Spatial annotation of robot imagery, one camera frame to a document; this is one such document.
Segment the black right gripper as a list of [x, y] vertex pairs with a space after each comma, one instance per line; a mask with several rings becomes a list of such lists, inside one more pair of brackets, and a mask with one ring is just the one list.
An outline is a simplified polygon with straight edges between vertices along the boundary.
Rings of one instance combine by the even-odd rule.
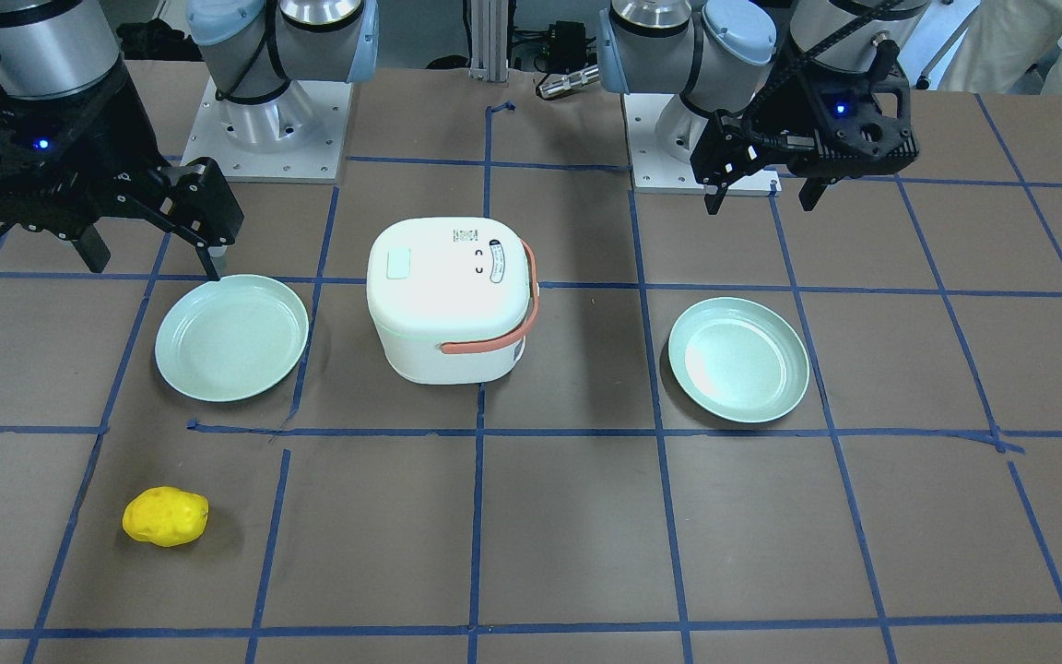
[[78, 92], [18, 100], [0, 83], [0, 223], [47, 231], [101, 274], [112, 251], [105, 216], [143, 218], [195, 249], [207, 280], [244, 212], [217, 160], [168, 165], [122, 56]]

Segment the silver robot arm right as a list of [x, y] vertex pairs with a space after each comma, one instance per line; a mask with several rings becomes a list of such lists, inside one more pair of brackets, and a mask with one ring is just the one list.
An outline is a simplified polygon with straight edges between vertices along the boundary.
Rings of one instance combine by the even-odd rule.
[[[361, 83], [378, 62], [374, 1], [190, 1], [185, 15], [207, 101], [244, 163], [333, 147], [306, 85]], [[0, 1], [0, 238], [49, 232], [101, 273], [112, 253], [97, 222], [143, 219], [219, 280], [244, 220], [234, 172], [199, 148], [165, 159], [100, 3]]]

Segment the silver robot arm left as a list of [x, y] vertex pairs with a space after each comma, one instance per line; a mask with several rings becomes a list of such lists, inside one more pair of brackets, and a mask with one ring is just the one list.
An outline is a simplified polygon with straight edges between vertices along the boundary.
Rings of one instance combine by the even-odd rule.
[[901, 49], [924, 1], [799, 1], [785, 35], [751, 1], [612, 1], [597, 63], [612, 93], [670, 93], [695, 118], [686, 160], [719, 211], [729, 186], [780, 164], [811, 211], [843, 178], [918, 159]]

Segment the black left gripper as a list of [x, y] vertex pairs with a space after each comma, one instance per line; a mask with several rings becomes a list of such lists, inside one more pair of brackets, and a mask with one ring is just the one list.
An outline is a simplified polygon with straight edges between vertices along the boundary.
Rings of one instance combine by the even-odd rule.
[[804, 64], [751, 117], [751, 131], [764, 138], [759, 144], [726, 110], [714, 110], [690, 154], [705, 211], [719, 212], [730, 185], [773, 163], [805, 177], [799, 203], [806, 212], [832, 178], [893, 175], [914, 163], [911, 87], [900, 53], [898, 42], [883, 41], [873, 62], [856, 72]]

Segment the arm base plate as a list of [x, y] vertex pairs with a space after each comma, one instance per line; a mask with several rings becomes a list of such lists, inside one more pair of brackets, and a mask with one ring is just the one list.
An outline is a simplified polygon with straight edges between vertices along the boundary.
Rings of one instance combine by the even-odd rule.
[[182, 163], [210, 157], [232, 184], [335, 184], [346, 143], [354, 85], [292, 81], [276, 100], [241, 105], [204, 89]]
[[676, 93], [624, 93], [622, 108], [635, 188], [652, 194], [705, 194], [690, 165], [705, 118]]

